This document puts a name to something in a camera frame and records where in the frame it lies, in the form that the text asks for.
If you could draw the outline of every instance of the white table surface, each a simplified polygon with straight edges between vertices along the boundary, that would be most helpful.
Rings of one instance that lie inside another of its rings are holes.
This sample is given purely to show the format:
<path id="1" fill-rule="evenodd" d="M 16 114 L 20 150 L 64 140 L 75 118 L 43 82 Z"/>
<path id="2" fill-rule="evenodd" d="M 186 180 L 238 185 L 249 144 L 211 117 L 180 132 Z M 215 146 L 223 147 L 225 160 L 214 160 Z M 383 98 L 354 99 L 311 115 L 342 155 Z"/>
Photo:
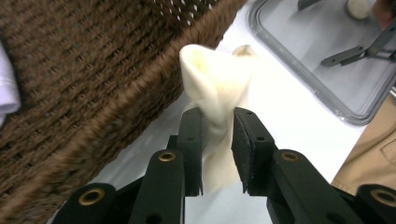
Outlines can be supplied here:
<path id="1" fill-rule="evenodd" d="M 279 148 L 297 150 L 331 182 L 364 127 L 349 125 L 325 107 L 248 29 L 247 3 L 224 36 L 218 50 L 232 52 L 249 44 L 263 58 L 262 74 L 249 88 L 249 107 L 276 140 Z M 144 133 L 92 181 L 120 189 L 144 175 L 153 152 L 164 149 L 177 134 L 185 94 L 153 121 Z M 271 223 L 265 198 L 242 193 L 241 183 L 217 193 L 186 199 L 187 224 Z"/>

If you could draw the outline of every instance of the white fabric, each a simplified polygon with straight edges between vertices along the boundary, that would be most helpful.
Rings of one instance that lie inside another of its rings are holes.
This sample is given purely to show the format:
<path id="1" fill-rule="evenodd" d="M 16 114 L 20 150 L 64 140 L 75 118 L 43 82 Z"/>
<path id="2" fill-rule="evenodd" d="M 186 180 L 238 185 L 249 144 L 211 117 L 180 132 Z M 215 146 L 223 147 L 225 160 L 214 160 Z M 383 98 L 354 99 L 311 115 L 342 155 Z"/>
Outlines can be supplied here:
<path id="1" fill-rule="evenodd" d="M 14 72 L 0 43 L 0 127 L 6 114 L 17 111 L 20 105 L 20 95 L 15 83 Z"/>
<path id="2" fill-rule="evenodd" d="M 247 88 L 258 71 L 259 60 L 250 46 L 233 55 L 197 45 L 180 51 L 184 90 L 199 107 L 207 124 L 203 182 L 205 193 L 239 180 L 233 162 L 233 109 L 247 106 Z"/>

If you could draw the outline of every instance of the wicker basket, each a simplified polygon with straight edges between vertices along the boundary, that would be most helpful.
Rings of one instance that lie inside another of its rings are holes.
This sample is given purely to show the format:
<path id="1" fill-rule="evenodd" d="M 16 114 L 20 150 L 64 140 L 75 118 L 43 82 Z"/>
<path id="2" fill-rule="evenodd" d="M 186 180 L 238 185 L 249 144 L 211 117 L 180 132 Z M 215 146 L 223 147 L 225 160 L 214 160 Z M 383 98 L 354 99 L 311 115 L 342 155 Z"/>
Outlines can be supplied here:
<path id="1" fill-rule="evenodd" d="M 0 223 L 44 223 L 182 92 L 246 0 L 3 0 L 22 108 L 0 129 Z"/>

